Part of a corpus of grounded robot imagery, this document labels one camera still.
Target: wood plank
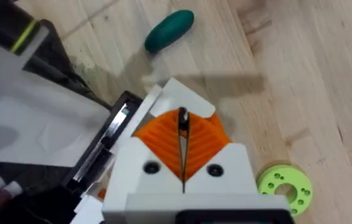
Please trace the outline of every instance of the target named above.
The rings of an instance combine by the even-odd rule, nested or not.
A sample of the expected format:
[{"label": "wood plank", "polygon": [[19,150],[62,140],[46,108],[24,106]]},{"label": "wood plank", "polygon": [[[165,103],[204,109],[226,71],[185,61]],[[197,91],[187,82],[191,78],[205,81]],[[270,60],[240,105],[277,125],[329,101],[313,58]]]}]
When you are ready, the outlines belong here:
[{"label": "wood plank", "polygon": [[[274,113],[290,145],[291,160],[303,168],[315,189],[311,207],[298,222],[352,223],[352,166],[339,128],[343,123],[352,145],[348,130],[352,129],[352,104],[345,102],[352,98],[352,65],[340,52],[350,47],[352,38],[320,26],[330,28],[335,21],[319,18],[318,2],[254,2],[238,2],[241,23],[257,66],[269,79]],[[340,14],[339,9],[326,12],[333,14],[352,21],[350,14]],[[320,35],[329,39],[315,41]]]},{"label": "wood plank", "polygon": [[[314,186],[298,223],[352,223],[352,1],[20,0],[51,20],[77,71],[109,103],[176,77],[247,145],[255,173],[274,161]],[[178,9],[193,28],[156,57],[149,31]]]}]

